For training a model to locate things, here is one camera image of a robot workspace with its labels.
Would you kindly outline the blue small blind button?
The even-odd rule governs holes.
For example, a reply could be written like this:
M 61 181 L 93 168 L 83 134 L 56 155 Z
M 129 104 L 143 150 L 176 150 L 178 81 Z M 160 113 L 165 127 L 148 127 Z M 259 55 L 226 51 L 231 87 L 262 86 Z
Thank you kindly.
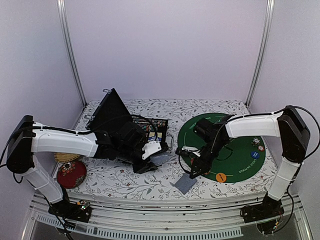
M 253 158 L 253 159 L 259 159 L 260 158 L 260 154 L 257 152 L 257 151 L 252 151 L 250 153 L 250 156 Z

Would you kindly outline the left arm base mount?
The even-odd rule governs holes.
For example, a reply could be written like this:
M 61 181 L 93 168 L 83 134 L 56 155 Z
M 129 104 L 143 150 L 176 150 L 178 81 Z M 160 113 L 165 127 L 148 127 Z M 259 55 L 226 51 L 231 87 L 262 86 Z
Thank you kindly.
M 72 203 L 63 199 L 57 203 L 51 203 L 48 213 L 65 219 L 88 223 L 91 218 L 92 208 L 90 203 L 85 200 Z

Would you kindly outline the black poker chip case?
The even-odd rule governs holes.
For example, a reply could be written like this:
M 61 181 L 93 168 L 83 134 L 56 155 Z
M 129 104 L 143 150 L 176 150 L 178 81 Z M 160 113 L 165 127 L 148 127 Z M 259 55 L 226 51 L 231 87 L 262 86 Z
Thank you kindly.
M 88 124 L 86 125 L 86 129 L 95 133 L 98 130 L 103 130 L 107 132 L 115 132 L 118 131 L 125 123 L 133 122 L 133 119 L 144 119 L 149 121 L 149 119 L 156 119 L 156 118 L 147 118 L 136 114 L 131 114 L 123 101 L 121 100 L 120 96 L 118 95 L 117 91 L 113 88 L 109 90 L 100 104 L 98 105 L 97 109 L 94 111 L 91 119 L 89 120 Z M 168 123 L 167 129 L 164 131 L 157 131 L 156 128 L 153 126 L 155 133 L 161 132 L 162 133 L 162 141 L 160 141 L 161 150 L 152 156 L 150 156 L 150 160 L 153 156 L 163 155 L 165 152 L 169 150 L 169 146 L 166 143 L 166 136 L 168 130 Z M 143 129 L 147 141 L 148 141 L 148 133 L 150 131 L 145 131 Z

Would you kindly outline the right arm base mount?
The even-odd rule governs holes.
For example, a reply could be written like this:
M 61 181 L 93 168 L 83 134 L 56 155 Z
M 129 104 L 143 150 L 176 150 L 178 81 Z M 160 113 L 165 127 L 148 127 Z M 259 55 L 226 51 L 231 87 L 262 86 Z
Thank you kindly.
M 262 203 L 242 207 L 240 216 L 245 223 L 262 221 L 256 225 L 258 231 L 263 235 L 270 235 L 277 230 L 284 212 L 281 200 L 265 196 Z

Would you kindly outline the blue playing card deck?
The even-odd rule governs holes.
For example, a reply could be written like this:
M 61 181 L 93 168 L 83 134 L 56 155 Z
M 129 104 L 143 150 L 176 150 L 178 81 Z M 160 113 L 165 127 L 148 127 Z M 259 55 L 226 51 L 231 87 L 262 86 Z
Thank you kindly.
M 160 166 L 163 163 L 167 162 L 169 160 L 169 156 L 166 154 L 161 154 L 161 155 L 155 155 L 150 158 L 150 161 L 155 165 L 155 166 Z

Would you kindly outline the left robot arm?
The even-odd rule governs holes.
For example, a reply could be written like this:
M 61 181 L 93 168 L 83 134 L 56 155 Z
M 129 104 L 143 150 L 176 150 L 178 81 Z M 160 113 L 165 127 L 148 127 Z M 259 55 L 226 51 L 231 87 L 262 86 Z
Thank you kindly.
M 74 205 L 66 200 L 63 188 L 41 166 L 36 153 L 76 154 L 94 159 L 124 157 L 132 164 L 135 173 L 145 173 L 154 168 L 150 157 L 162 150 L 157 139 L 148 141 L 144 130 L 132 121 L 123 123 L 116 131 L 108 132 L 99 125 L 87 131 L 44 125 L 25 115 L 8 138 L 0 155 L 5 167 L 19 174 L 63 216 L 74 213 Z

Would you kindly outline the orange big blind button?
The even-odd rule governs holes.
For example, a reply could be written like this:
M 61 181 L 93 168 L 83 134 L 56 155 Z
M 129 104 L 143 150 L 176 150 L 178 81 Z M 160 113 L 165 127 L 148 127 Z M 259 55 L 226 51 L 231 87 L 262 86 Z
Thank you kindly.
M 227 181 L 227 176 L 224 173 L 219 172 L 215 175 L 215 179 L 219 183 L 225 183 Z

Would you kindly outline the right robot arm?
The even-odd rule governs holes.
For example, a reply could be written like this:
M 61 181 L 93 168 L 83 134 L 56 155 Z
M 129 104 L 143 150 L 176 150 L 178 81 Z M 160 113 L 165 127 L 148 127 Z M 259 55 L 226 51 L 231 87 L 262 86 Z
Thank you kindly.
M 201 147 L 184 144 L 182 150 L 195 155 L 189 172 L 194 179 L 209 172 L 214 159 L 232 140 L 245 137 L 274 138 L 281 149 L 281 162 L 273 182 L 266 192 L 267 200 L 259 206 L 262 218 L 269 218 L 278 210 L 278 201 L 294 181 L 299 168 L 308 158 L 311 131 L 300 115 L 308 111 L 300 106 L 287 105 L 280 110 L 246 115 L 225 114 L 217 122 L 205 117 L 198 120 L 193 132 L 204 141 Z

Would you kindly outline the small red chip stack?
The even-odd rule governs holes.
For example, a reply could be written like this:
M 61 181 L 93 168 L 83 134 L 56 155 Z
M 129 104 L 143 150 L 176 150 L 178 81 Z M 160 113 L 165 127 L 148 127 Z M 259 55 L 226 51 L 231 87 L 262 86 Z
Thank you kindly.
M 265 151 L 265 148 L 263 146 L 258 146 L 257 149 L 260 151 L 260 152 L 264 152 Z

